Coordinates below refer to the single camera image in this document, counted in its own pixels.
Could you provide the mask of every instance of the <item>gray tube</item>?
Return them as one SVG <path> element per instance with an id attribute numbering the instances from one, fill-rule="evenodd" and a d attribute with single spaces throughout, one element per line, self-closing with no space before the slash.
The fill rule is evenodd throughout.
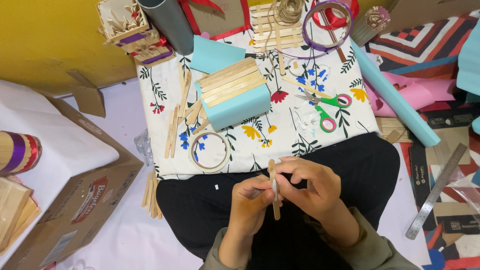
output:
<path id="1" fill-rule="evenodd" d="M 193 31 L 177 0 L 137 1 L 177 53 L 193 53 Z"/>

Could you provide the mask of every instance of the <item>floral tablecloth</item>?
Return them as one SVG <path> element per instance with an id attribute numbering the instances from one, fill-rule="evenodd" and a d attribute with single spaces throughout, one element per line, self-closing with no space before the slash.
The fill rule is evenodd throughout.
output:
<path id="1" fill-rule="evenodd" d="M 331 43 L 326 31 L 318 28 L 311 20 L 307 23 L 307 31 L 313 40 L 324 44 Z M 337 36 L 341 36 L 343 31 L 336 30 Z M 253 31 L 250 29 L 218 42 L 244 47 L 247 53 L 253 53 L 252 36 Z M 266 168 L 270 159 L 301 156 L 363 133 L 380 133 L 350 39 L 347 39 L 341 48 L 347 58 L 344 63 L 340 61 L 336 51 L 311 60 L 292 60 L 289 66 L 288 58 L 285 58 L 286 68 L 290 69 L 286 76 L 324 91 L 332 97 L 342 93 L 352 97 L 351 106 L 344 109 L 320 104 L 335 119 L 337 128 L 331 133 L 320 128 L 318 112 L 313 104 L 295 96 L 301 94 L 302 90 L 281 79 L 278 54 L 269 51 L 275 64 L 271 75 L 268 75 L 272 69 L 268 59 L 257 59 L 256 62 L 260 72 L 267 78 L 267 86 L 271 92 L 270 110 L 218 131 L 226 136 L 231 147 L 229 162 L 219 172 L 256 171 Z M 321 54 L 306 45 L 284 51 L 303 57 Z M 181 63 L 183 71 L 189 70 L 192 55 L 177 55 L 175 59 L 151 68 L 137 66 L 156 175 L 160 179 L 187 179 L 203 173 L 191 164 L 187 153 L 192 131 L 203 121 L 200 118 L 194 124 L 187 126 L 182 123 L 178 126 L 175 157 L 164 158 L 169 114 L 181 100 L 177 63 Z M 295 61 L 299 68 L 293 70 Z M 202 73 L 197 70 L 191 69 L 191 72 L 192 84 L 187 97 L 189 106 L 198 99 L 193 82 L 202 77 Z M 205 135 L 195 146 L 194 158 L 202 165 L 219 164 L 225 156 L 224 148 L 218 140 Z"/>

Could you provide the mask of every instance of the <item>scissors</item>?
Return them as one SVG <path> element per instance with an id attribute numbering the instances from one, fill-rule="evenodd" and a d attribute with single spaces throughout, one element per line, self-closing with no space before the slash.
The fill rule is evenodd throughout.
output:
<path id="1" fill-rule="evenodd" d="M 352 98 L 347 94 L 340 94 L 334 98 L 317 98 L 310 94 L 307 90 L 303 89 L 305 95 L 295 95 L 299 98 L 311 101 L 313 104 L 316 104 L 315 109 L 320 112 L 320 127 L 323 131 L 331 133 L 336 129 L 335 120 L 328 115 L 328 113 L 318 105 L 319 102 L 330 104 L 339 108 L 347 108 L 352 104 Z"/>

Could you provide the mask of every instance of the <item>olive green jacket sleeve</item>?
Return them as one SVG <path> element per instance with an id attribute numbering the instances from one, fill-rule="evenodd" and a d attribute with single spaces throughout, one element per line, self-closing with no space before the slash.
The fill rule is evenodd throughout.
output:
<path id="1" fill-rule="evenodd" d="M 353 246 L 339 247 L 330 244 L 321 224 L 310 220 L 306 222 L 315 228 L 320 237 L 340 254 L 354 270 L 419 270 L 418 267 L 400 255 L 388 239 L 379 236 L 356 208 L 350 208 L 349 210 L 360 226 L 359 240 Z M 233 270 L 218 260 L 218 249 L 226 232 L 227 227 L 218 232 L 205 263 L 199 270 Z"/>

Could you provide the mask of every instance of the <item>person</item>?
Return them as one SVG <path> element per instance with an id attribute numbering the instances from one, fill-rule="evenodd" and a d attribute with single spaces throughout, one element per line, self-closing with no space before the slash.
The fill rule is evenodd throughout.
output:
<path id="1" fill-rule="evenodd" d="M 204 260 L 200 270 L 417 270 L 376 232 L 399 163 L 374 134 L 282 157 L 278 221 L 267 170 L 164 180 L 156 196 L 176 238 Z"/>

